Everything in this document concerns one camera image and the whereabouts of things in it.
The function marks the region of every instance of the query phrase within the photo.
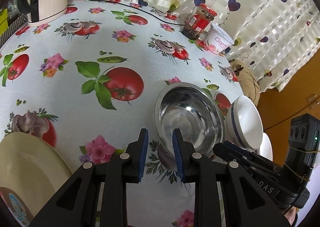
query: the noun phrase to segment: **silver screw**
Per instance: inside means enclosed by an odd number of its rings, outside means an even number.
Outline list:
[[[195,152],[195,153],[192,154],[192,157],[196,158],[196,159],[199,159],[199,158],[202,157],[202,155],[200,153],[198,153],[198,152]]]
[[[239,166],[239,164],[238,164],[237,162],[235,162],[235,161],[231,161],[231,162],[229,163],[229,165],[230,165],[232,168],[237,168],[237,167]]]
[[[91,162],[85,162],[83,164],[83,168],[85,168],[85,169],[89,169],[90,167],[92,167],[92,163]]]
[[[130,157],[130,155],[128,154],[128,153],[122,153],[121,155],[120,155],[120,158],[121,159],[128,159]]]

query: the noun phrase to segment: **beige cushion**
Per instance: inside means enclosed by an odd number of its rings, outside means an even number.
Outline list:
[[[243,94],[257,106],[260,98],[260,87],[251,70],[240,60],[231,60],[230,65],[237,75]]]

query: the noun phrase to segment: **blue stripe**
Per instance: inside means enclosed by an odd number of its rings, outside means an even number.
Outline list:
[[[242,142],[242,140],[241,140],[241,138],[240,138],[240,136],[239,136],[238,130],[237,130],[237,128],[236,128],[235,116],[234,116],[234,114],[233,114],[233,105],[231,106],[231,121],[232,121],[233,130],[235,131],[236,137],[237,137],[240,145],[241,145],[243,148],[247,148],[247,147],[243,144],[243,142]]]

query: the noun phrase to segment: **white curtain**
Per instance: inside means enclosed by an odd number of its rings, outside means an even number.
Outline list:
[[[124,1],[170,10],[183,20],[205,2],[218,13],[214,22],[236,40],[227,58],[243,60],[261,91],[281,91],[320,47],[320,13],[313,0]]]

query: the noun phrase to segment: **red lid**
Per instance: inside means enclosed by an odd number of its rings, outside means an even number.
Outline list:
[[[209,8],[206,4],[201,3],[200,7],[203,7],[205,10],[207,10],[207,12],[214,15],[215,17],[218,16],[218,14],[213,9]]]

